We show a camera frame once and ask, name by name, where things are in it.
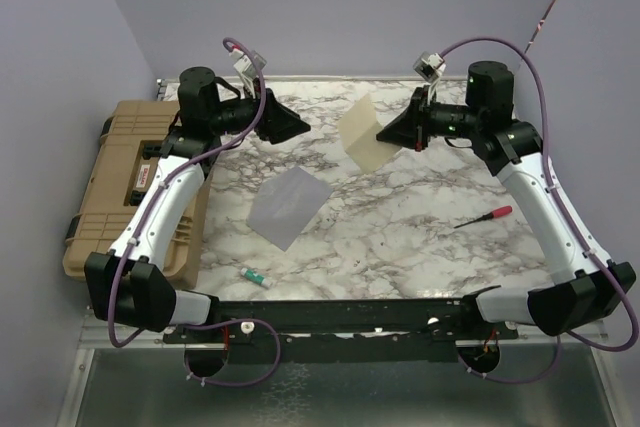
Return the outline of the beige paper letter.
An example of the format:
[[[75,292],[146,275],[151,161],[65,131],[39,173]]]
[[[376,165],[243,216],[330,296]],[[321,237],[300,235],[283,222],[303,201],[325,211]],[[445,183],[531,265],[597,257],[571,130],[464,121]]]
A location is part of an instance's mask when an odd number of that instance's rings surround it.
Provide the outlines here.
[[[356,101],[338,122],[343,149],[363,173],[375,172],[400,151],[398,146],[377,140],[382,129],[369,94]]]

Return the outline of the grey paper envelope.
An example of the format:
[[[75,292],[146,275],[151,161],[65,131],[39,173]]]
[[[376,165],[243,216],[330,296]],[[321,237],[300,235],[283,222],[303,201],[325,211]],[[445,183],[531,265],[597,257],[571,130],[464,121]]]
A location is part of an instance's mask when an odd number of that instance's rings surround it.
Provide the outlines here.
[[[300,167],[265,181],[251,206],[247,225],[282,251],[286,251],[333,192]]]

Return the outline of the green white glue stick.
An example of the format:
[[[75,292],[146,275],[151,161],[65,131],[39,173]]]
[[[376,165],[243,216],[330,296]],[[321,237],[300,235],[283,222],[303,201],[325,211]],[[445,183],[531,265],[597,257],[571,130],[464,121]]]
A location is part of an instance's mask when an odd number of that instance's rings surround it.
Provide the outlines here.
[[[259,286],[261,286],[263,288],[270,288],[271,285],[272,285],[271,281],[268,278],[264,277],[263,275],[255,272],[255,271],[253,271],[251,269],[243,268],[241,270],[241,276],[243,278],[245,278],[246,280],[248,280],[248,281],[250,281],[250,282],[252,282],[252,283],[254,283],[256,285],[259,285]]]

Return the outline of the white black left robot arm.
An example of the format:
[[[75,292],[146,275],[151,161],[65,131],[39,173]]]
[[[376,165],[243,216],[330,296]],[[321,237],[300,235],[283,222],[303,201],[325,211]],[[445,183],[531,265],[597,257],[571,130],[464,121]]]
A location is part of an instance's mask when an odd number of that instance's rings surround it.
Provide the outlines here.
[[[231,86],[208,67],[188,68],[179,81],[179,122],[161,144],[150,188],[109,249],[88,256],[84,272],[98,319],[154,332],[186,325],[206,342],[220,332],[221,318],[212,311],[216,299],[177,290],[162,272],[183,213],[222,152],[222,136],[255,132],[276,145],[310,126],[271,89],[235,91],[221,100],[219,90]]]

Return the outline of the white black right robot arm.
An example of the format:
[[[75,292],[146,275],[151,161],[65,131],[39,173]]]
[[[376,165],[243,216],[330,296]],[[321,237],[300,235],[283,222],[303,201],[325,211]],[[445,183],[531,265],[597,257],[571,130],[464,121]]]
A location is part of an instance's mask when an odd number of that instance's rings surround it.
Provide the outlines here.
[[[500,62],[471,64],[465,102],[455,105],[437,99],[436,85],[445,69],[439,55],[418,59],[414,69],[425,86],[414,90],[406,110],[377,140],[415,151],[434,137],[470,141],[474,154],[522,211],[552,281],[547,287],[490,287],[466,296],[469,307],[459,314],[461,330],[481,338],[495,323],[515,322],[557,336],[610,315],[635,283],[635,272],[627,262],[613,262],[597,242],[580,245],[589,232],[579,218],[569,222],[564,217],[573,208],[543,162],[540,135],[513,116],[513,73]]]

